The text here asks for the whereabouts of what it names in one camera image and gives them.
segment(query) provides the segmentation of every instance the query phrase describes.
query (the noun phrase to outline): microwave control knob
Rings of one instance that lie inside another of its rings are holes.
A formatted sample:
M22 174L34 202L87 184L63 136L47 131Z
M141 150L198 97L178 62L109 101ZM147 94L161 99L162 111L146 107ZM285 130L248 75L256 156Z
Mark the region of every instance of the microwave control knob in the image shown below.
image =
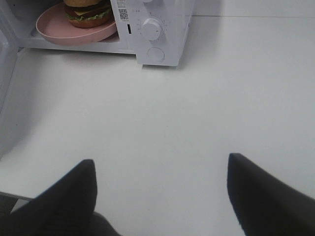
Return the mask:
M158 20L149 18L143 22L141 33L147 40L154 41L163 35L163 28Z

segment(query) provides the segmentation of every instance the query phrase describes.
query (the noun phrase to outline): hamburger bun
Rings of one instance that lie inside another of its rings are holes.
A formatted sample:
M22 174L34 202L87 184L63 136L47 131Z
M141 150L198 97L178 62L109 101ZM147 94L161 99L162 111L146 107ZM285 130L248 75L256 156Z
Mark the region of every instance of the hamburger bun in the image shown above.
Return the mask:
M96 5L101 0L63 0L63 2L72 7L86 7L91 5Z
M78 20L71 20L69 18L67 18L67 19L73 26L76 26L76 27L79 27L79 28L93 28L93 27L96 27L96 26L103 25L111 17L112 17L112 13L109 13L108 15L106 15L106 16L100 18L100 19L95 19L95 20L81 20L81 21L78 21Z

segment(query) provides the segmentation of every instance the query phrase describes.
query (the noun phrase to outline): qr code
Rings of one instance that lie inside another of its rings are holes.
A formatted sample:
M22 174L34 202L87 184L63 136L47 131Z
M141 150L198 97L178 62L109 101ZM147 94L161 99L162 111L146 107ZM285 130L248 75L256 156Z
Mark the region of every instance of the qr code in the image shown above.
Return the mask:
M119 9L119 14L121 20L128 20L127 9Z

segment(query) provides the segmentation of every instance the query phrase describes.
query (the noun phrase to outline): white table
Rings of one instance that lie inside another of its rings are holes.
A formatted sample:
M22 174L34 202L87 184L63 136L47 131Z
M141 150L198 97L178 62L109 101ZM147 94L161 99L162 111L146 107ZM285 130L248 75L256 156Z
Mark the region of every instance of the white table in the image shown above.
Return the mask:
M0 129L0 191L34 198L85 158L126 236L243 236L240 152L315 197L315 19L194 17L178 68L23 50Z

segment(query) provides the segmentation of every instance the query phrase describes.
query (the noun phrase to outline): lettuce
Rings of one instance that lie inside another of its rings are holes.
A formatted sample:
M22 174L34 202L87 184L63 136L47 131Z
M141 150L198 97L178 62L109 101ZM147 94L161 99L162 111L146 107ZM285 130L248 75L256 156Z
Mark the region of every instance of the lettuce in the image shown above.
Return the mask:
M104 16L107 16L110 12L112 11L111 8L106 9L106 11L104 11L103 13L97 14L95 16L91 16L91 17L83 17L83 16L78 16L78 17L74 17L74 16L70 16L68 14L65 14L67 18L69 18L70 20L77 20L77 21L83 21L83 20L96 20L96 19L101 19Z

